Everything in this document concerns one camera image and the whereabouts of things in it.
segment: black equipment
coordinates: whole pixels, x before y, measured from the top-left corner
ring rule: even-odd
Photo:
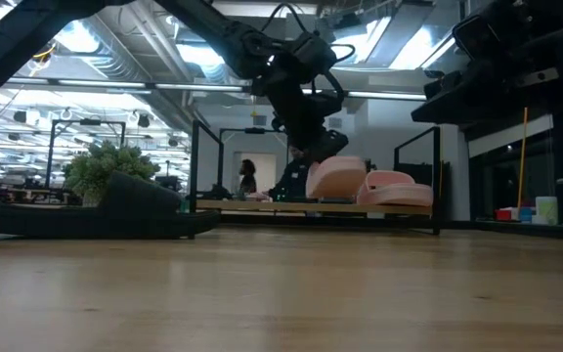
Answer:
[[[0,21],[0,87],[69,22],[92,16],[104,6],[132,0],[22,0]],[[252,79],[251,93],[266,96],[292,144],[312,159],[337,154],[348,140],[330,133],[325,117],[342,109],[344,92],[329,69],[338,61],[318,33],[304,31],[290,41],[270,38],[232,21],[202,0],[156,0],[166,11],[200,35],[237,76]],[[286,6],[279,5],[272,16]],[[304,95],[302,84],[324,75],[335,90]]]
[[[523,107],[563,111],[563,0],[495,0],[457,24],[453,38],[470,63],[425,86],[414,121],[465,125]]]

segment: green plant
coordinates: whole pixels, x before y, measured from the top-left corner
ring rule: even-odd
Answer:
[[[112,171],[149,180],[160,167],[153,164],[148,156],[142,156],[138,147],[118,149],[111,142],[100,146],[91,145],[88,153],[76,156],[64,168],[65,186],[84,198],[99,200],[106,192]]]

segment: wooden floor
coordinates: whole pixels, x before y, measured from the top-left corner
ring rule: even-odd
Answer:
[[[563,242],[218,229],[0,242],[0,352],[563,351]]]

